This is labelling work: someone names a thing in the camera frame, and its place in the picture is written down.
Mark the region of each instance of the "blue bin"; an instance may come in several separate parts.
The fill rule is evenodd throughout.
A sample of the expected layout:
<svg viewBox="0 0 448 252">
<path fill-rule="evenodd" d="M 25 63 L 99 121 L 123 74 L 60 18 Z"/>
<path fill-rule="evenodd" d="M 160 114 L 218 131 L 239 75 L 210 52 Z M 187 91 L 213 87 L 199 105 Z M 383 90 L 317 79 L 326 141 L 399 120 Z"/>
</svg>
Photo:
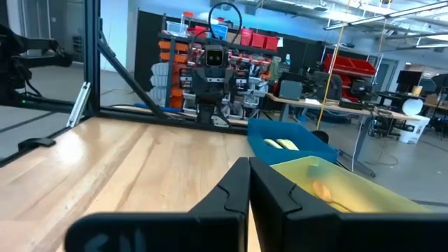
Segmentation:
<svg viewBox="0 0 448 252">
<path fill-rule="evenodd" d="M 213 32 L 217 39 L 220 40 L 226 40 L 227 39 L 227 31 L 229 27 L 226 27 L 225 25 L 221 24 L 212 24 L 211 28 L 213 29 Z"/>
<path fill-rule="evenodd" d="M 251 119 L 248 122 L 247 139 L 255 156 L 269 165 L 315 156 L 331 163 L 337 160 L 337 151 L 297 123 Z M 265 143 L 265 139 L 288 139 L 297 150 L 278 149 Z"/>
</svg>

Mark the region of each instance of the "white trash can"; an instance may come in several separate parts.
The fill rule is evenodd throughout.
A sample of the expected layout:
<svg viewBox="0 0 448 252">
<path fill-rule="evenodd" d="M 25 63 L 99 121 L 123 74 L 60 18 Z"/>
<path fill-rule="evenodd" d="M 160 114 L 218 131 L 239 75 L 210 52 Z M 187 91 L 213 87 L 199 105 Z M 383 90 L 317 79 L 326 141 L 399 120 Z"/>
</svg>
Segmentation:
<svg viewBox="0 0 448 252">
<path fill-rule="evenodd" d="M 407 120 L 404 129 L 400 129 L 399 140 L 402 143 L 416 144 L 430 120 L 430 118 L 420 115 L 413 115 L 413 117 L 418 120 Z"/>
</svg>

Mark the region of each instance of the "yellow object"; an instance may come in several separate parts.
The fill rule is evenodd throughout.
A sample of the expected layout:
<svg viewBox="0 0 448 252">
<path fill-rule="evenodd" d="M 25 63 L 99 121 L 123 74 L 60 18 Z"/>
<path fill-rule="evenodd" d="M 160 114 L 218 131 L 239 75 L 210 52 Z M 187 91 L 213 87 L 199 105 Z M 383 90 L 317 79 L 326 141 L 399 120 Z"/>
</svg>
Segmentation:
<svg viewBox="0 0 448 252">
<path fill-rule="evenodd" d="M 274 140 L 271 140 L 271 139 L 265 139 L 265 143 L 274 148 L 283 148 L 278 143 L 276 143 Z"/>
<path fill-rule="evenodd" d="M 412 95 L 420 96 L 421 90 L 423 89 L 422 86 L 415 86 L 412 88 Z"/>
<path fill-rule="evenodd" d="M 292 150 L 292 151 L 299 150 L 299 148 L 297 148 L 297 146 L 291 140 L 277 139 L 276 141 L 279 145 L 281 145 L 281 147 L 286 148 L 288 150 Z"/>
<path fill-rule="evenodd" d="M 349 0 L 349 2 L 347 3 L 347 6 L 345 8 L 345 15 L 347 15 L 347 13 L 349 12 L 350 2 L 351 2 L 351 0 Z M 330 87 L 331 76 L 333 75 L 333 66 L 335 65 L 337 52 L 339 51 L 339 47 L 341 46 L 341 40 L 342 40 L 343 33 L 344 33 L 344 25 L 341 27 L 341 32 L 339 33 L 339 38 L 337 39 L 336 48 L 335 48 L 335 51 L 333 52 L 333 56 L 331 59 L 330 70 L 328 72 L 329 75 L 328 75 L 328 80 L 327 80 L 327 88 L 325 89 L 325 94 L 323 96 L 323 101 L 322 101 L 321 112 L 319 113 L 319 119 L 317 120 L 317 126 L 316 126 L 317 130 L 319 130 L 319 127 L 321 126 L 323 110 L 325 109 L 325 104 L 327 102 L 328 88 Z"/>
<path fill-rule="evenodd" d="M 319 157 L 305 157 L 276 164 L 272 168 L 341 212 L 430 212 L 405 197 Z"/>
</svg>

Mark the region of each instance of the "wooden tabletop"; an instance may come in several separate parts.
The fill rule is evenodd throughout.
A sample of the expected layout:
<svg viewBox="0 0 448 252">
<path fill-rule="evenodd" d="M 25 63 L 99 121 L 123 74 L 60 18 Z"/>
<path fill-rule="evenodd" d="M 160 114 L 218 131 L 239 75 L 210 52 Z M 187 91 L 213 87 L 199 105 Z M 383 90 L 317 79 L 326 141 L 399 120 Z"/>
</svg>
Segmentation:
<svg viewBox="0 0 448 252">
<path fill-rule="evenodd" d="M 305 102 L 304 99 L 301 99 L 300 101 L 295 101 L 295 100 L 289 100 L 289 99 L 282 99 L 282 98 L 278 98 L 276 96 L 274 96 L 272 93 L 267 93 L 266 94 L 272 101 L 274 102 L 281 102 L 281 103 L 285 103 L 285 104 L 290 104 L 290 105 L 295 105 L 295 106 L 300 106 L 300 107 L 305 107 L 305 108 L 309 108 L 309 109 L 321 109 L 323 107 L 322 104 L 310 104 Z M 336 112 L 343 112 L 343 113 L 352 113 L 352 114 L 356 114 L 356 115 L 360 115 L 360 116 L 370 116 L 370 112 L 368 110 L 358 110 L 358 109 L 352 109 L 352 108 L 342 108 L 340 106 L 338 106 L 337 104 L 329 104 L 329 105 L 325 105 L 325 110 L 328 111 L 336 111 Z M 399 119 L 399 120 L 419 120 L 413 116 L 410 115 L 405 115 L 405 114 L 401 114 L 401 113 L 396 113 L 393 111 L 387 111 L 390 112 L 390 115 L 385 115 L 382 114 L 382 116 L 385 117 L 389 117 L 389 118 L 394 118 L 394 119 Z"/>
<path fill-rule="evenodd" d="M 188 211 L 239 157 L 245 136 L 91 118 L 0 169 L 0 251 L 62 251 L 99 211 Z M 249 221 L 248 251 L 260 251 Z"/>
<path fill-rule="evenodd" d="M 437 104 L 427 104 L 427 103 L 425 103 L 425 106 L 428 106 L 428 107 L 431 107 L 431 108 L 448 110 L 448 106 L 444 106 L 442 104 L 439 104 L 439 106 L 437 106 Z"/>
</svg>

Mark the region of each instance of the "laboratory room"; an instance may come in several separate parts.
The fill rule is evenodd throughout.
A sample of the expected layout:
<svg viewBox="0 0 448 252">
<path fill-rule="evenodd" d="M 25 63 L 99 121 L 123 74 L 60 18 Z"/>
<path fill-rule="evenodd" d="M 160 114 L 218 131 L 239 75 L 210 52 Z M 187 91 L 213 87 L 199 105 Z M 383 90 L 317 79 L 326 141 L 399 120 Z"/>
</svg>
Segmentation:
<svg viewBox="0 0 448 252">
<path fill-rule="evenodd" d="M 0 0 L 0 251 L 444 250 L 448 1 L 185 3 Z"/>
</svg>

